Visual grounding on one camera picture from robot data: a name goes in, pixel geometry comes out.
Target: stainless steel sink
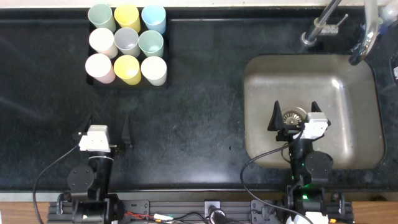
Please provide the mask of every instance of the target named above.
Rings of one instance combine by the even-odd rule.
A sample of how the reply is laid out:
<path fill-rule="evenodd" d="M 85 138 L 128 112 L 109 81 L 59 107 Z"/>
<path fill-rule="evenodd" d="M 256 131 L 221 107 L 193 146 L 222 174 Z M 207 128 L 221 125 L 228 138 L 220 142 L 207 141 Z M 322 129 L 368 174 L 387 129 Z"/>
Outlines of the stainless steel sink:
<path fill-rule="evenodd" d="M 246 150 L 251 158 L 280 147 L 267 131 L 275 100 L 280 108 L 309 112 L 316 101 L 331 121 L 316 151 L 334 159 L 334 169 L 371 169 L 384 156 L 373 72 L 348 55 L 264 55 L 252 59 L 244 77 Z M 288 150 L 284 155 L 289 158 Z M 258 159 L 263 167 L 289 168 L 280 153 Z"/>

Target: yellow cup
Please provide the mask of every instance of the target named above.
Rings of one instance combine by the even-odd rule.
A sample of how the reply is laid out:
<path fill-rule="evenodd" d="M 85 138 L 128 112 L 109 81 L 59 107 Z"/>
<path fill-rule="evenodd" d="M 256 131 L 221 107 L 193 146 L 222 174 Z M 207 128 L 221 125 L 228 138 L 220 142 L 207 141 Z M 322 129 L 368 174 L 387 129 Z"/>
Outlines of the yellow cup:
<path fill-rule="evenodd" d="M 141 81 L 141 71 L 138 60 L 131 55 L 120 56 L 113 65 L 115 74 L 129 85 Z"/>
<path fill-rule="evenodd" d="M 114 11 L 114 18 L 121 27 L 133 28 L 137 33 L 141 30 L 138 9 L 133 4 L 123 4 Z"/>

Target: black countertop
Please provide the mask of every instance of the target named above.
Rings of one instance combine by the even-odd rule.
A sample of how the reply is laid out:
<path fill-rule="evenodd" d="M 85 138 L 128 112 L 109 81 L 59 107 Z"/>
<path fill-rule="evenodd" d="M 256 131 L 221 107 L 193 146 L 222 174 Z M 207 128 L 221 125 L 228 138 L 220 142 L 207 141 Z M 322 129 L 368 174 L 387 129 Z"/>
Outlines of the black countertop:
<path fill-rule="evenodd" d="M 110 190 L 241 189 L 239 171 L 249 159 L 244 68 L 261 54 L 350 54 L 363 10 L 339 9 L 332 22 L 350 14 L 340 33 L 306 49 L 299 37 L 321 11 L 169 9 L 171 80 L 159 90 L 86 84 L 86 10 L 2 11 L 0 190 L 30 190 L 39 172 L 73 147 L 72 132 L 89 113 L 96 124 L 109 126 L 112 138 L 130 117 L 135 148 L 115 157 Z M 385 159 L 372 170 L 334 170 L 329 189 L 398 187 L 398 87 L 389 67 L 397 40 L 395 28 L 367 57 L 377 83 Z M 39 190 L 66 190 L 69 171 L 87 158 L 73 152 L 42 177 Z M 252 165 L 245 180 L 254 188 L 281 190 L 290 183 L 290 171 Z"/>

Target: faucet base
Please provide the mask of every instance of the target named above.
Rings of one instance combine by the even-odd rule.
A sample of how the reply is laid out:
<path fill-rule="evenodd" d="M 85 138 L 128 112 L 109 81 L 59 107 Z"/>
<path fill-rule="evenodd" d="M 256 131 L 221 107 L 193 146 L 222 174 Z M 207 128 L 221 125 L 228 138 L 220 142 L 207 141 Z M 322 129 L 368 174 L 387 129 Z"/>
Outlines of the faucet base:
<path fill-rule="evenodd" d="M 305 38 L 305 34 L 306 34 L 306 32 L 304 32 L 304 33 L 301 35 L 301 42 L 302 42 L 303 44 L 309 46 L 309 47 L 314 46 L 315 43 L 317 42 L 317 38 L 315 38 L 315 40 L 313 40 L 313 41 L 309 41 L 309 40 L 307 40 L 307 39 Z"/>

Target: black tray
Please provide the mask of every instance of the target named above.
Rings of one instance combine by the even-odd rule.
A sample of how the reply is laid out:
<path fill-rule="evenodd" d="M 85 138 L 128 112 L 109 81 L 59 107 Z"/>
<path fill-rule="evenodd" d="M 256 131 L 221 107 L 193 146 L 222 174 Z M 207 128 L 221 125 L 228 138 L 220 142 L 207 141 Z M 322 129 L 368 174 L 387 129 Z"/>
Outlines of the black tray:
<path fill-rule="evenodd" d="M 148 28 L 145 25 L 145 22 L 142 20 L 141 18 L 141 11 L 142 9 L 139 9 L 139 15 L 140 15 L 140 22 L 141 22 L 141 30 L 138 33 L 138 35 L 141 35 L 143 32 L 147 31 Z M 115 33 L 121 28 L 121 26 L 118 24 L 118 22 L 115 20 L 116 23 L 116 31 Z M 116 78 L 114 79 L 113 82 L 109 83 L 109 84 L 104 84 L 99 82 L 97 79 L 93 78 L 91 75 L 86 73 L 86 82 L 89 85 L 92 85 L 94 87 L 98 87 L 98 88 L 120 88 L 120 89 L 159 89 L 159 88 L 167 88 L 170 85 L 170 73 L 169 73 L 169 63 L 168 63 L 168 59 L 169 59 L 169 20 L 166 17 L 166 31 L 164 32 L 164 34 L 162 34 L 163 36 L 163 45 L 164 45 L 164 49 L 163 49 L 163 60 L 166 62 L 167 65 L 167 76 L 166 76 L 166 82 L 161 85 L 161 86 L 154 86 L 152 85 L 148 79 L 141 75 L 141 81 L 136 84 L 136 85 L 128 85 L 127 83 L 125 83 L 123 80 L 121 80 L 118 76 L 116 76 Z M 95 30 L 96 27 L 90 23 L 90 33 Z M 94 50 L 89 44 L 88 44 L 88 57 L 90 57 L 93 54 L 96 54 L 97 51 Z M 112 66 L 114 65 L 114 62 L 116 61 L 116 59 L 118 59 L 120 56 L 123 56 L 123 53 L 118 50 L 118 54 L 115 58 L 111 59 L 112 62 Z M 136 57 L 139 65 L 141 66 L 142 61 L 144 61 L 145 58 L 147 58 L 145 56 L 145 54 L 141 51 L 141 54 Z"/>

